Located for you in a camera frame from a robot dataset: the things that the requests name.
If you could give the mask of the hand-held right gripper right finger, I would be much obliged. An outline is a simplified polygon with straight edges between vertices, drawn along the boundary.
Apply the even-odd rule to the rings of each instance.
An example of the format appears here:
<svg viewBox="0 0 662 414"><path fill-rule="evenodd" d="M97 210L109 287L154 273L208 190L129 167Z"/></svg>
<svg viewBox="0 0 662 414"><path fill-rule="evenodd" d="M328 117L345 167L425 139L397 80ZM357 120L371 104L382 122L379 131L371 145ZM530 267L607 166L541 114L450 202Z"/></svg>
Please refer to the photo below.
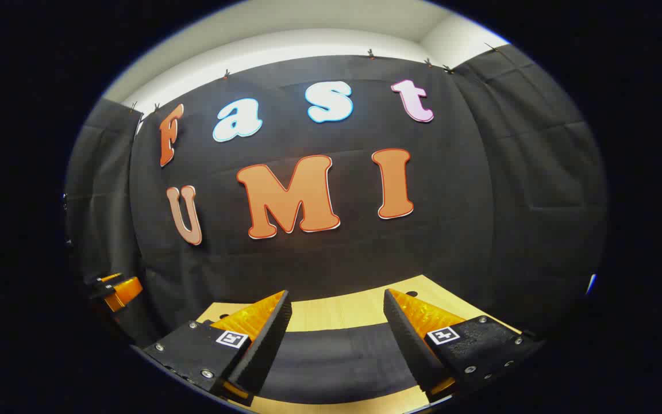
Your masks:
<svg viewBox="0 0 662 414"><path fill-rule="evenodd" d="M431 403L478 392L545 344L491 316L460 317L396 289L384 291L383 312L413 379Z"/></svg>

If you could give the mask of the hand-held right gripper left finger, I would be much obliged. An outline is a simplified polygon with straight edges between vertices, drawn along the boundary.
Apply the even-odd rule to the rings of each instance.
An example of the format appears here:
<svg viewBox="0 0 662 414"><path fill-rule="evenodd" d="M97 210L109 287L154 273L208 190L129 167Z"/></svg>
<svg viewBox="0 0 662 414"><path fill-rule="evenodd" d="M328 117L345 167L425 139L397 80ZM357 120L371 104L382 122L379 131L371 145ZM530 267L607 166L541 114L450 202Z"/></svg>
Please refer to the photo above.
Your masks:
<svg viewBox="0 0 662 414"><path fill-rule="evenodd" d="M184 323L143 348L152 362L211 395L251 403L291 320L286 289L218 321Z"/></svg>

